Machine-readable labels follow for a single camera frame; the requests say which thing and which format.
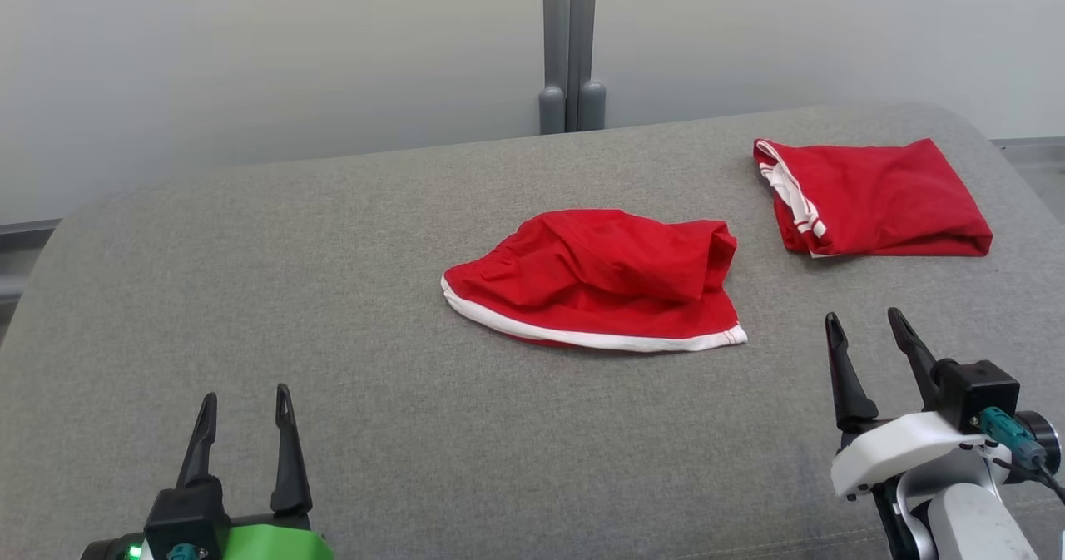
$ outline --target gray couch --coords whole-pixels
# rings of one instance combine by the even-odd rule
[[[931,136],[995,231],[987,258],[788,253],[755,136]],[[632,356],[509,340],[445,304],[441,273],[523,219],[623,208],[725,219],[750,343]],[[59,227],[0,348],[0,556],[77,558],[142,526],[218,393],[214,473],[264,511],[274,386],[293,392],[338,558],[885,558],[872,501],[835,498],[823,317],[882,416],[919,397],[887,326],[993,359],[1065,425],[1065,233],[967,121],[836,105],[243,166],[110,197]],[[1005,489],[1041,556],[1065,512]]]

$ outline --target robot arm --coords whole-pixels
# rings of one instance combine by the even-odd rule
[[[842,432],[832,464],[836,495],[871,495],[895,560],[1035,558],[998,487],[1054,489],[1058,434],[1038,413],[1016,411],[1019,382],[989,360],[935,362],[898,309],[888,311],[924,407],[880,419],[862,389],[836,314],[825,317],[829,367]]]
[[[313,503],[289,386],[277,386],[280,442],[269,514],[226,514],[222,482],[209,471],[217,413],[217,397],[207,394],[177,484],[159,492],[144,530],[94,542],[81,560],[332,560],[332,551],[310,530],[307,514]]]

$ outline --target garment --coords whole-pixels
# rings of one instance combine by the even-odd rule
[[[449,268],[441,287],[462,316],[520,340],[705,350],[747,341],[722,287],[735,252],[722,221],[544,212],[488,256]]]
[[[812,257],[986,257],[992,230],[932,139],[787,147],[756,139],[784,246]]]

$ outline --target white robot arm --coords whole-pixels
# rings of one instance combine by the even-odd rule
[[[847,352],[836,314],[825,317],[836,425],[836,495],[873,497],[894,560],[1033,559],[998,488],[1025,480],[1065,491],[1058,433],[1038,413],[1016,412],[1019,382],[989,360],[933,360],[901,311],[888,320],[924,401],[919,413],[878,419]]]

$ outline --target cable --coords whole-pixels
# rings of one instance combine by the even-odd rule
[[[1010,471],[1011,473],[1016,473],[1017,475],[1020,475],[1021,477],[1023,477],[1025,479],[1027,479],[1029,481],[1035,481],[1036,483],[1043,483],[1043,479],[1044,479],[1043,475],[1039,475],[1037,473],[1032,473],[1031,471],[1028,471],[1028,470],[1026,470],[1022,466],[1018,466],[1016,464],[1010,464],[1009,462],[1002,460],[1001,458],[994,458],[994,459],[992,459],[992,462],[996,466],[1001,466],[1001,468],[1005,468],[1005,470]]]
[[[1047,465],[1043,462],[1042,458],[1035,461],[1035,468],[1038,470],[1039,476],[1043,477],[1041,479],[1042,483],[1053,490],[1054,493],[1058,494],[1058,499],[1061,499],[1062,504],[1065,504],[1065,488],[1058,482],[1058,479],[1054,479],[1053,474],[1051,474],[1050,470],[1047,468]]]

